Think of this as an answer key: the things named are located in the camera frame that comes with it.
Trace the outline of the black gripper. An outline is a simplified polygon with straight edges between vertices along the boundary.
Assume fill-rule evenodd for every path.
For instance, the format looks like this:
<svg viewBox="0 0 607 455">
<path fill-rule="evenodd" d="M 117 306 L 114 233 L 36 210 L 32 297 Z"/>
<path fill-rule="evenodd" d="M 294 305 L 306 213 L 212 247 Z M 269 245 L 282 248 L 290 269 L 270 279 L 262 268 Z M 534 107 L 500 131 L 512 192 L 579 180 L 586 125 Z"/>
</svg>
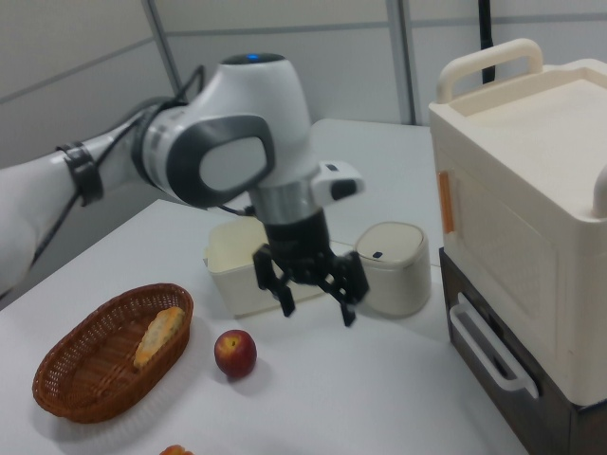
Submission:
<svg viewBox="0 0 607 455">
<path fill-rule="evenodd" d="M 356 320 L 355 307 L 369 291 L 359 254 L 349 251 L 338 256 L 330 248 L 324 211 L 291 224 L 265 225 L 268 244 L 253 254 L 258 287 L 269 291 L 289 318 L 296 309 L 288 282 L 317 285 L 340 305 L 343 323 Z M 278 277 L 275 263 L 282 272 Z"/>
</svg>

